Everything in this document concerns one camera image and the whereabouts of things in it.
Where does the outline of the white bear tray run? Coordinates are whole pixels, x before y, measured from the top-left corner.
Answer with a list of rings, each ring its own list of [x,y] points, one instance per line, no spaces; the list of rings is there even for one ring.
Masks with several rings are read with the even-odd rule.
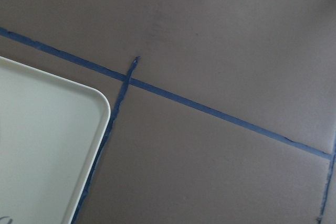
[[[110,114],[100,91],[1,58],[1,223],[71,223]]]

